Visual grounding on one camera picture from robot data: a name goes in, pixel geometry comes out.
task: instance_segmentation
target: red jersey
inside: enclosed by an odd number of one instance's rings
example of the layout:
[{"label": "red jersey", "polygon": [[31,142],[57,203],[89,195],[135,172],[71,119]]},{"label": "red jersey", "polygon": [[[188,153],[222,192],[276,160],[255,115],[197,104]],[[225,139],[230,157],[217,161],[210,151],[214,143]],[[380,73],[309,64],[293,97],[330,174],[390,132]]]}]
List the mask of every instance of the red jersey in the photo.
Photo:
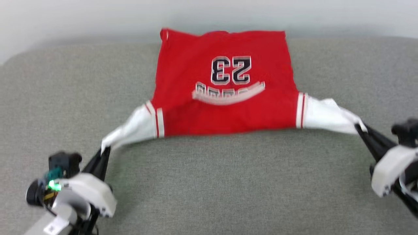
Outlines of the red jersey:
[{"label": "red jersey", "polygon": [[157,136],[240,133],[302,126],[285,32],[163,29],[156,89],[147,108]]}]

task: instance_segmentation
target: cable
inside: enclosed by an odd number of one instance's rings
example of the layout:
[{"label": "cable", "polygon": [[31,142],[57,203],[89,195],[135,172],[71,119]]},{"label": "cable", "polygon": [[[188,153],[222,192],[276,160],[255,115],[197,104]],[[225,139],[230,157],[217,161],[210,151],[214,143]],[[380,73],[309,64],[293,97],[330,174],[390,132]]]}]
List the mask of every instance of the cable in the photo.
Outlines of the cable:
[{"label": "cable", "polygon": [[[53,216],[55,216],[55,217],[57,217],[58,215],[55,213],[55,212],[53,212],[46,204],[45,204],[45,202],[44,202],[44,190],[42,190],[42,188],[43,188],[44,186],[43,186],[43,184],[41,184],[39,187],[38,187],[38,200],[39,200],[39,202],[41,203],[41,205],[49,212],[49,213],[51,213]],[[75,229],[75,230],[77,230],[79,233],[82,231],[82,228],[80,227],[80,226],[77,226],[77,225],[74,225],[74,224],[72,224],[71,222],[69,222],[69,225],[73,228],[73,229]],[[91,233],[91,235],[99,235],[99,228],[97,227],[97,225],[95,224],[94,225],[95,227],[96,227],[96,234],[94,234],[94,233]]]}]

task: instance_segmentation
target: basketball jersey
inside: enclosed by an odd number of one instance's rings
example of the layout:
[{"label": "basketball jersey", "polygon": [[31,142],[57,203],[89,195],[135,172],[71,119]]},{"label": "basketball jersey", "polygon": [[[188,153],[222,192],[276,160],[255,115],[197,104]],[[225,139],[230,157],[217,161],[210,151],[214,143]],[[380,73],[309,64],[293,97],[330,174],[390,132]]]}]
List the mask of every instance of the basketball jersey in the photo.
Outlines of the basketball jersey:
[{"label": "basketball jersey", "polygon": [[357,134],[360,118],[299,92],[283,31],[163,29],[152,99],[102,139],[102,150],[175,135],[322,128]]}]

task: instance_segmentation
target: white stripe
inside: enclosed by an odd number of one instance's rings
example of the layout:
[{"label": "white stripe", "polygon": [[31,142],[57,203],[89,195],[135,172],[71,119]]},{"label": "white stripe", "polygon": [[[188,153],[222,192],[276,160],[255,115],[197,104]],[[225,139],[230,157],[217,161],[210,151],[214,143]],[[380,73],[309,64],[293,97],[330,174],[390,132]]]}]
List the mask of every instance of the white stripe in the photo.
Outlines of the white stripe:
[{"label": "white stripe", "polygon": [[151,114],[152,114],[152,115],[155,115],[155,109],[154,109],[153,104],[151,104],[151,101],[147,101],[147,102],[145,103],[145,105],[147,105],[147,108],[150,110]]},{"label": "white stripe", "polygon": [[265,83],[257,82],[248,87],[248,91],[233,97],[212,97],[207,94],[197,93],[196,91],[193,91],[192,97],[195,100],[200,100],[211,105],[231,105],[252,98],[264,90]]},{"label": "white stripe", "polygon": [[296,108],[296,128],[302,128],[303,93],[298,95],[298,106]]},{"label": "white stripe", "polygon": [[163,118],[163,110],[161,108],[157,109],[157,120],[158,120],[159,138],[162,138],[164,137],[164,118]]}]

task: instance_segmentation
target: number 23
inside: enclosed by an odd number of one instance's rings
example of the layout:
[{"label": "number 23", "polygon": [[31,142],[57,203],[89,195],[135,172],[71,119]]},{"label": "number 23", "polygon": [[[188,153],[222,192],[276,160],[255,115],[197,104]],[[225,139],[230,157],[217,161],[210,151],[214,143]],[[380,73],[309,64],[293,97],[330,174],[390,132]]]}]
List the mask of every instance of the number 23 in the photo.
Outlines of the number 23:
[{"label": "number 23", "polygon": [[[217,56],[212,60],[211,81],[215,85],[226,85],[230,82],[229,74],[225,73],[225,68],[231,66],[231,61],[226,56]],[[232,81],[235,84],[248,84],[250,75],[245,74],[251,69],[250,56],[234,56],[232,58]]]}]

